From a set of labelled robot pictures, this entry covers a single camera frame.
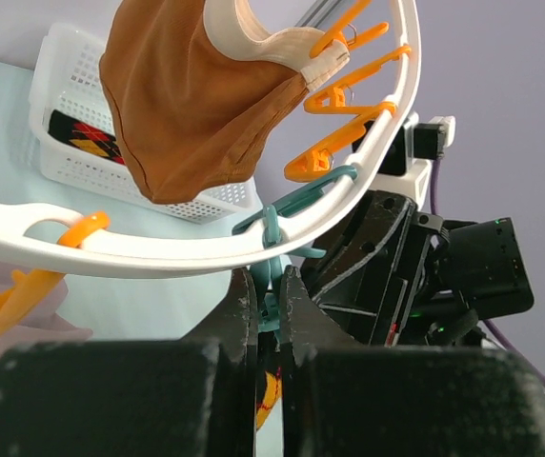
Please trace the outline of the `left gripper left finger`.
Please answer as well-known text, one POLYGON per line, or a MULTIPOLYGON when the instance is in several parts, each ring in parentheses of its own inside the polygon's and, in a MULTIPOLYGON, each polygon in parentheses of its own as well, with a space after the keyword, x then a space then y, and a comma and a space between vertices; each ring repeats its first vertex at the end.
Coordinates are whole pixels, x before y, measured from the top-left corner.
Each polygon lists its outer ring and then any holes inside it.
POLYGON ((257 297, 233 271, 178 340, 45 342, 0 358, 0 456, 252 456, 257 297))

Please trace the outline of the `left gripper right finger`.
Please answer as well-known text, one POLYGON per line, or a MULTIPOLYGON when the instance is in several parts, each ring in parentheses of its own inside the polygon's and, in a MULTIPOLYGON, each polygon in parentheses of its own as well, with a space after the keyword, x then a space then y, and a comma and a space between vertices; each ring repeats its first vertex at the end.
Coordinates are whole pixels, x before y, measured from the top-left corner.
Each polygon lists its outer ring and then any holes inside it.
POLYGON ((545 394, 499 349, 369 347, 279 288, 287 456, 545 456, 545 394))

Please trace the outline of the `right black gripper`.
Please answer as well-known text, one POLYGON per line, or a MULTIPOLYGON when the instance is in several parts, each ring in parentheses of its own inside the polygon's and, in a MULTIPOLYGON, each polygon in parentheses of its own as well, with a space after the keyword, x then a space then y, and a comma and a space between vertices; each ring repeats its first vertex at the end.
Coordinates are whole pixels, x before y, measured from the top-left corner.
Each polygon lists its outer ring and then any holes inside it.
POLYGON ((394 346, 444 220, 407 196, 369 190, 341 222, 316 238, 325 251, 300 268, 312 301, 360 343, 394 346))

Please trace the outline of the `argyle sock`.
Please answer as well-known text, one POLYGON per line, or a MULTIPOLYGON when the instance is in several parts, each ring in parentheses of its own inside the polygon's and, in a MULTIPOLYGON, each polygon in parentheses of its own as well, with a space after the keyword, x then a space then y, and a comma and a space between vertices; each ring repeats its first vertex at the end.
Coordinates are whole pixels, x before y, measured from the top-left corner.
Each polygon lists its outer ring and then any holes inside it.
POLYGON ((256 372, 256 429, 263 427, 277 401, 282 396, 282 374, 278 352, 258 359, 256 372))
POLYGON ((116 138, 101 129, 54 110, 51 113, 48 134, 56 141, 80 149, 91 155, 125 165, 116 138))

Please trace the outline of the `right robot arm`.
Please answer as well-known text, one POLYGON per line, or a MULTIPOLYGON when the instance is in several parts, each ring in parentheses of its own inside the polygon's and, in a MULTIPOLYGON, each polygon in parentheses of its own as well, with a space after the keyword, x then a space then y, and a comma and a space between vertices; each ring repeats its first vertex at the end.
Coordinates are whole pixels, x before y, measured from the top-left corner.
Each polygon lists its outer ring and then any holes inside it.
POLYGON ((535 303, 513 222, 445 220, 369 190, 301 267, 311 299, 356 341, 476 346, 478 324, 535 303))

